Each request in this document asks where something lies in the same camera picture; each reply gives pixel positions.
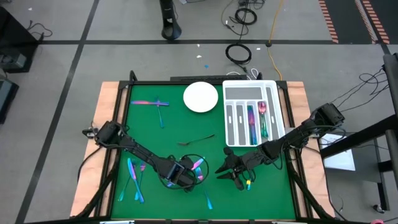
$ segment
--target gray floor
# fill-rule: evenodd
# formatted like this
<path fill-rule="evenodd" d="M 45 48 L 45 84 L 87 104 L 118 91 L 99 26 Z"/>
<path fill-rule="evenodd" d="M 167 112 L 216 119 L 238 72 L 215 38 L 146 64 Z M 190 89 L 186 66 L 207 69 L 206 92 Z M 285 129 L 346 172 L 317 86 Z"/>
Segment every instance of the gray floor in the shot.
<path fill-rule="evenodd" d="M 275 39 L 330 40 L 318 1 L 304 1 L 285 1 Z M 93 2 L 14 0 L 3 6 L 26 27 L 33 20 L 52 29 L 54 35 L 48 40 L 79 40 Z M 175 1 L 183 28 L 181 39 L 237 39 L 220 21 L 228 2 L 207 0 L 181 5 Z M 244 39 L 268 38 L 278 3 L 267 0 L 257 13 L 259 21 Z M 236 4 L 224 17 L 235 9 Z M 100 0 L 88 39 L 161 40 L 159 13 L 158 1 Z M 248 68 L 258 69 L 266 80 L 278 79 L 266 46 L 248 47 L 252 50 Z M 224 44 L 85 45 L 25 221 L 68 218 L 87 142 L 81 130 L 92 120 L 101 82 L 125 80 L 130 70 L 139 80 L 241 72 L 225 57 L 225 48 Z M 9 76 L 20 90 L 6 123 L 0 126 L 0 223 L 16 220 L 76 49 L 76 45 L 41 45 L 29 73 Z M 398 52 L 398 45 L 389 49 Z M 360 73 L 378 71 L 383 56 L 379 45 L 274 45 L 271 52 L 284 80 L 304 82 L 312 110 L 358 84 Z M 239 50 L 231 53 L 233 57 L 245 56 Z M 341 109 L 367 101 L 373 88 L 364 86 Z M 366 106 L 344 113 L 344 128 L 359 131 L 392 113 L 389 92 L 384 91 Z M 381 154 L 388 159 L 387 151 L 381 150 Z M 332 201 L 339 208 L 340 197 L 343 199 L 343 215 L 349 220 L 388 219 L 398 213 L 392 174 L 386 175 L 392 210 L 384 215 L 371 208 L 379 203 L 376 184 L 342 179 L 329 172 L 327 178 Z"/>

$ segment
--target white plate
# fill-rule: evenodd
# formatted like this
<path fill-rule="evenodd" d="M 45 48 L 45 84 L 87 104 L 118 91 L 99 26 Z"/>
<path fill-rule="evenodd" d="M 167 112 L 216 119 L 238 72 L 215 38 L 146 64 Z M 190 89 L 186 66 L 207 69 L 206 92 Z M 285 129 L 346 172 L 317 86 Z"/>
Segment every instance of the white plate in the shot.
<path fill-rule="evenodd" d="M 184 91 L 184 103 L 192 111 L 204 113 L 213 109 L 218 101 L 218 93 L 207 82 L 195 82 Z"/>

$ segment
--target green mat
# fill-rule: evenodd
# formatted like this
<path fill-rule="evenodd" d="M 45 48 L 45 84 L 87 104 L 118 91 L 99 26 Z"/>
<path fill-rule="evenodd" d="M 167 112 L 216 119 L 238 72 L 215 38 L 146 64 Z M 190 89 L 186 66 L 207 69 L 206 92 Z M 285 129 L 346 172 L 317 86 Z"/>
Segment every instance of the green mat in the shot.
<path fill-rule="evenodd" d="M 134 200 L 136 187 L 130 181 L 124 200 L 118 202 L 119 195 L 127 182 L 129 171 L 127 158 L 134 158 L 123 152 L 112 209 L 112 218 L 126 219 L 294 219 L 294 207 L 290 192 L 289 178 L 284 166 L 277 170 L 274 166 L 256 168 L 257 179 L 251 190 L 239 191 L 232 180 L 216 179 L 214 173 L 224 162 L 225 126 L 222 86 L 216 86 L 218 103 L 207 113 L 190 111 L 183 102 L 186 85 L 135 85 L 130 100 L 170 102 L 170 106 L 160 107 L 165 128 L 160 128 L 156 106 L 130 105 L 127 117 L 129 134 L 140 144 L 160 157 L 184 154 L 205 156 L 210 166 L 210 174 L 203 184 L 192 192 L 166 189 L 151 166 L 147 166 L 142 179 L 141 190 L 144 204 Z M 189 146 L 179 146 L 177 142 L 215 134 L 215 137 L 195 142 Z M 254 148 L 234 148 L 237 155 Z M 204 190 L 208 192 L 213 209 L 207 207 Z"/>

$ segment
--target green table surface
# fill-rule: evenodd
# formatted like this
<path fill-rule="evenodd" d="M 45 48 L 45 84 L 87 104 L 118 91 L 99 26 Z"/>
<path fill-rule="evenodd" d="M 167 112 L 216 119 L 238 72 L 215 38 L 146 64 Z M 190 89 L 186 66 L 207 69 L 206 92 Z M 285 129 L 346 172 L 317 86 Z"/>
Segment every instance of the green table surface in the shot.
<path fill-rule="evenodd" d="M 218 91 L 217 105 L 207 113 L 190 111 L 183 102 L 186 85 L 135 85 L 130 100 L 170 102 L 160 107 L 165 128 L 160 128 L 156 106 L 129 105 L 128 131 L 138 143 L 160 157 L 174 155 L 177 159 L 185 154 L 199 154 L 206 157 L 210 173 L 203 184 L 192 192 L 166 189 L 151 166 L 147 166 L 142 178 L 141 190 L 145 202 L 134 200 L 136 186 L 129 181 L 123 201 L 119 195 L 128 178 L 127 159 L 134 158 L 123 152 L 120 161 L 116 193 L 111 217 L 125 219 L 294 219 L 294 207 L 286 168 L 277 170 L 273 165 L 256 168 L 256 181 L 251 190 L 239 191 L 232 180 L 217 179 L 215 170 L 224 162 L 223 148 L 226 146 L 223 89 Z M 215 137 L 179 146 L 177 142 L 215 134 Z M 235 147 L 235 154 L 241 155 L 254 148 Z M 206 166 L 201 165 L 206 173 Z M 207 207 L 205 190 L 208 192 L 213 209 Z"/>

